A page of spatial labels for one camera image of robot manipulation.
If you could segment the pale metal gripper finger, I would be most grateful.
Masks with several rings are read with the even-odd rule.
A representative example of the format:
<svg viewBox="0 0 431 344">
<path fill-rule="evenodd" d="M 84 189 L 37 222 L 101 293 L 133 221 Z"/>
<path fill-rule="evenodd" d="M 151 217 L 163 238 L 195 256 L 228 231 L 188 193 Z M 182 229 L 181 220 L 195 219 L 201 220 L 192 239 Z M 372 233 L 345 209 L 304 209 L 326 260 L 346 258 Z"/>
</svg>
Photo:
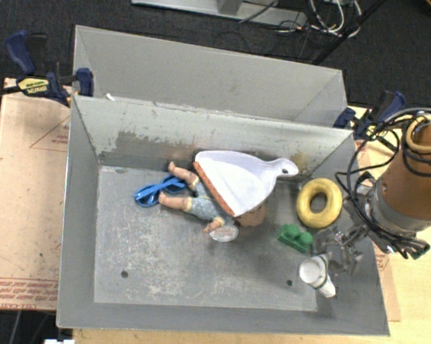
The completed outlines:
<svg viewBox="0 0 431 344">
<path fill-rule="evenodd" d="M 344 234 L 337 228 L 329 227 L 314 235 L 313 254 L 333 254 L 343 249 Z"/>
<path fill-rule="evenodd" d="M 363 253 L 357 250 L 356 247 L 346 246 L 342 250 L 339 272 L 355 276 L 360 270 L 363 257 Z"/>
</svg>

